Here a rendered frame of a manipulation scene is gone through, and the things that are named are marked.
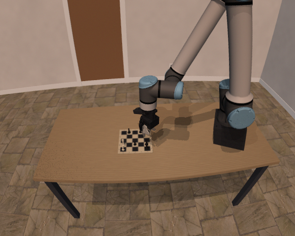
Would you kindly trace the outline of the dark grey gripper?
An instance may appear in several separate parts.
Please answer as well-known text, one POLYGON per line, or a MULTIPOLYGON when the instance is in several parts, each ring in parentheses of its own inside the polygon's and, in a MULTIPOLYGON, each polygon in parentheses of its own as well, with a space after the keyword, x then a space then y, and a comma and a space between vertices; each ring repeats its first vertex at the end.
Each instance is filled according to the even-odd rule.
POLYGON ((159 124, 159 116, 155 115, 158 111, 157 109, 151 111, 145 111, 145 115, 140 117, 139 128, 142 135, 145 137, 145 134, 149 135, 151 130, 155 131, 155 126, 159 124))

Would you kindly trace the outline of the black and tan chessboard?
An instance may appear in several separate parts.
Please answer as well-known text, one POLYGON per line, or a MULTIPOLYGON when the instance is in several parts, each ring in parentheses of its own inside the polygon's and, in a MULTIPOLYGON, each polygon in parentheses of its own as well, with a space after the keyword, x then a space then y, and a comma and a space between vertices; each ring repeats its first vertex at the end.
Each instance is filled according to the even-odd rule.
POLYGON ((153 153, 151 131, 149 135, 145 134, 145 137, 139 131, 139 129, 130 129, 131 133, 128 134, 128 129, 120 130, 118 154, 153 153), (126 144, 124 151, 122 151, 122 139, 124 139, 124 143, 126 144), (145 149, 146 140, 148 150, 145 149), (134 141, 136 143, 135 146, 133 145, 134 141))

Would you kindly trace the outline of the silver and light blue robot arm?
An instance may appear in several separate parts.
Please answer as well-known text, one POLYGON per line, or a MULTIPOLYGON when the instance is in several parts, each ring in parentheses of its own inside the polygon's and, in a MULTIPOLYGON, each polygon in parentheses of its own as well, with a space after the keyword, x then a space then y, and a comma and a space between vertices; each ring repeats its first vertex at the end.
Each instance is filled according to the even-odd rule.
POLYGON ((220 81, 219 124, 244 129, 255 120, 253 94, 250 92, 252 72, 252 5, 253 0, 211 0, 164 80, 144 76, 139 80, 139 108, 134 114, 157 107, 157 98, 182 99, 181 81, 218 21, 227 12, 229 42, 229 79, 220 81), (225 103, 226 100, 226 103, 225 103))

